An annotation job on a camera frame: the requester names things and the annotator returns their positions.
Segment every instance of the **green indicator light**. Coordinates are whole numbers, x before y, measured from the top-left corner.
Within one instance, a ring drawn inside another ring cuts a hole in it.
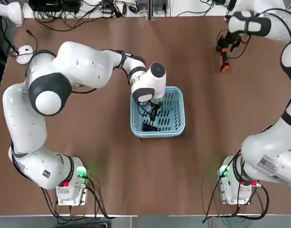
[[[79,177],[86,177],[87,176],[87,170],[83,166],[77,167],[77,176]]]
[[[223,173],[222,177],[228,177],[229,167],[227,167],[227,165],[222,165],[220,167],[220,175],[222,175],[222,173]]]

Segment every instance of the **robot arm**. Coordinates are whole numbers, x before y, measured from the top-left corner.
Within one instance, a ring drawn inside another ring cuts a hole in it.
[[[229,19],[229,33],[233,37],[248,34],[288,42],[281,53],[280,64],[291,80],[291,15],[279,10],[268,12],[273,15],[264,13],[255,16],[251,11],[235,12]],[[291,100],[283,115],[272,127],[244,140],[241,157],[234,159],[229,172],[221,179],[223,203],[247,202],[251,196],[252,180],[291,186],[290,150]],[[233,156],[227,157],[221,169],[224,169],[232,158]]]
[[[138,103],[160,105],[166,84],[162,65],[153,63],[147,70],[140,57],[117,50],[96,51],[74,42],[63,43],[57,56],[47,50],[35,53],[25,82],[10,86],[3,94],[12,139],[9,158],[22,175],[40,187],[56,188],[59,205],[83,205],[87,174],[79,158],[52,153],[44,147],[44,117],[61,112],[72,85],[102,88],[115,68],[125,71]]]
[[[133,98],[158,104],[165,93],[165,69],[153,63],[146,70],[145,61],[131,54],[97,51],[74,42],[61,45],[58,55],[44,52],[34,55],[27,69],[31,105],[41,115],[56,115],[71,93],[71,85],[104,87],[115,68],[122,68],[131,86]]]

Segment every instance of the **table surface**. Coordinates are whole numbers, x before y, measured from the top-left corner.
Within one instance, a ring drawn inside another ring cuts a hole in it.
[[[65,29],[62,21],[52,23]],[[64,41],[95,49],[122,49],[142,56],[149,66],[160,62],[167,86],[184,96],[186,127],[182,135],[139,139],[130,129],[130,88],[121,70],[91,94],[72,94],[64,110],[47,118],[45,146],[79,157],[102,188],[108,214],[203,215],[217,179],[217,169],[234,155],[245,137],[276,122],[291,97],[291,84],[279,59],[284,44],[252,37],[244,55],[231,60],[231,70],[219,73],[221,57],[216,35],[226,25],[222,17],[99,19],[70,32],[54,32],[36,21],[24,21],[15,45],[38,40],[38,49],[57,53]],[[243,49],[239,47],[232,56]],[[4,120],[2,94],[25,79],[26,66],[9,58],[0,88],[0,215],[43,215],[49,210],[37,185],[21,177],[8,159],[10,136]],[[291,214],[291,187],[265,183],[269,214]],[[87,205],[74,214],[93,214]],[[219,206],[215,195],[210,214],[229,214],[235,207]],[[68,214],[67,207],[59,207]],[[255,198],[241,213],[259,214]]]

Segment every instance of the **plastic basket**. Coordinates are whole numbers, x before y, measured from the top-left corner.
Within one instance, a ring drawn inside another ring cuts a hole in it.
[[[149,111],[151,106],[145,106],[145,110]],[[180,135],[184,131],[184,98],[183,94],[177,87],[168,86],[165,88],[165,96],[163,99],[163,107],[158,110],[159,115],[153,123],[150,123],[149,115],[142,116],[146,112],[139,107],[131,96],[131,130],[134,135],[140,138],[162,138]],[[157,127],[157,132],[143,132],[144,123]]]

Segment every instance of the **metal bracket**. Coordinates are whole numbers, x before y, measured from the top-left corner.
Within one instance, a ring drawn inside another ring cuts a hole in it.
[[[230,187],[228,184],[228,177],[223,177],[221,178],[220,182],[219,182],[219,190],[220,190],[220,196],[221,196],[221,200],[222,200],[222,204],[227,204],[227,205],[243,205],[246,202],[248,202],[249,197],[245,198],[245,199],[239,199],[237,201],[237,199],[231,199],[229,198],[230,194]]]
[[[87,202],[87,189],[80,189],[79,195],[74,200],[58,199],[59,206],[84,206],[86,202]]]
[[[147,0],[147,20],[154,20],[153,0]]]

